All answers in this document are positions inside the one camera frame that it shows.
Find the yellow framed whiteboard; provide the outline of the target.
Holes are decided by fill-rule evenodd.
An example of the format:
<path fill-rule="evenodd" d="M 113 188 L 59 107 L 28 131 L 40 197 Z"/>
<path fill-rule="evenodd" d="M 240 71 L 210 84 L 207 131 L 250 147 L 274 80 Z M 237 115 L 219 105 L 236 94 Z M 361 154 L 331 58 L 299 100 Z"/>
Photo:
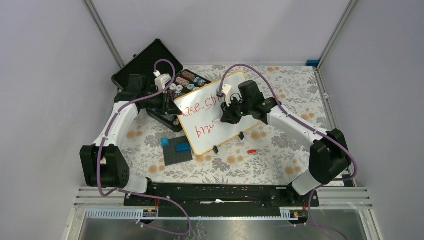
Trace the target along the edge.
<path fill-rule="evenodd" d="M 238 124 L 212 122 L 223 115 L 223 98 L 217 96 L 221 81 L 216 80 L 174 100 L 182 114 L 178 116 L 195 155 L 200 156 L 255 127 L 259 121 L 242 117 Z"/>

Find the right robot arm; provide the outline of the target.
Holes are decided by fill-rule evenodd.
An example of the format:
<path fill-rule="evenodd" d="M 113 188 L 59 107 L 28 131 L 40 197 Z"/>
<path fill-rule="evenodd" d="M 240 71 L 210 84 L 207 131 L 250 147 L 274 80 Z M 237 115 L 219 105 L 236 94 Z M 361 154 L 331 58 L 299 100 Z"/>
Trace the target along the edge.
<path fill-rule="evenodd" d="M 245 81 L 238 85 L 238 91 L 222 83 L 217 96 L 225 99 L 220 122 L 236 125 L 250 116 L 283 131 L 309 151 L 308 169 L 287 187 L 286 198 L 291 205 L 301 205 L 309 192 L 330 183 L 352 164 L 340 130 L 328 131 L 291 114 L 275 98 L 265 98 L 256 82 Z"/>

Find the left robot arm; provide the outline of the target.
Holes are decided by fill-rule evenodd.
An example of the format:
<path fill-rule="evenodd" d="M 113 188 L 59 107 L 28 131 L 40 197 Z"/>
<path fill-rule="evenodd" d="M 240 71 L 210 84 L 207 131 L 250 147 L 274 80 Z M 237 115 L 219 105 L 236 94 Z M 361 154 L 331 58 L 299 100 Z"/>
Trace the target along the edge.
<path fill-rule="evenodd" d="M 122 189 L 136 193 L 144 206 L 152 204 L 155 192 L 148 187 L 148 179 L 130 172 L 121 147 L 132 122 L 143 109 L 161 115 L 179 115 L 171 94 L 166 89 L 172 77 L 154 73 L 155 79 L 131 74 L 128 85 L 114 99 L 112 114 L 99 137 L 91 145 L 82 146 L 81 159 L 85 182 L 89 187 Z"/>

